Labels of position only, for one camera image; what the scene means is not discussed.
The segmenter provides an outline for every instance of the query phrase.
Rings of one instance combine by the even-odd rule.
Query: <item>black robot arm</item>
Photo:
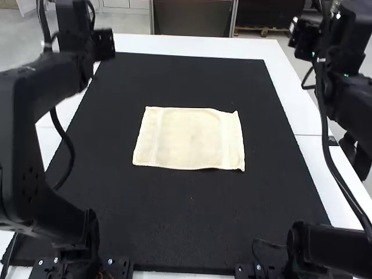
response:
[[[321,24],[294,18],[289,46],[296,58],[313,65],[309,73],[314,69],[316,84],[303,89],[315,89],[325,161],[364,231],[296,222],[288,233],[285,275],[302,278],[337,269],[372,278],[372,225],[332,161],[327,124],[327,117],[335,120],[372,158],[372,82],[359,74],[372,34],[372,3],[333,0],[331,10],[320,3]]]
[[[35,123],[62,100],[81,92],[94,62],[115,56],[112,30],[94,30],[86,0],[56,1],[59,53],[0,73],[0,229],[51,241],[59,258],[52,277],[95,278],[99,230],[46,182]]]

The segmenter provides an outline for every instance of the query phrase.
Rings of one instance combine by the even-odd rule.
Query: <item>black cabinet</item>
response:
[[[236,26],[288,28],[305,0],[239,0]]]

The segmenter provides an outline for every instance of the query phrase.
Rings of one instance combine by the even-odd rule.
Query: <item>wooden pallet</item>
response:
[[[266,38],[269,31],[280,31],[287,32],[287,28],[276,28],[276,27],[239,27],[235,26],[234,36],[239,36],[239,31],[261,31],[261,37]]]

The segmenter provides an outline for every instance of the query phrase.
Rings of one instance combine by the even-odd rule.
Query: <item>folded cloth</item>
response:
[[[244,171],[238,112],[147,106],[133,164],[179,170]]]

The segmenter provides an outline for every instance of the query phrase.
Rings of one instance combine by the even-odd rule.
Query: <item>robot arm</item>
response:
[[[35,123],[88,85],[94,62],[115,56],[112,30],[93,30],[87,5],[56,1],[60,53],[0,73],[0,229],[51,241],[56,272],[72,278],[98,273],[98,221],[47,184]]]

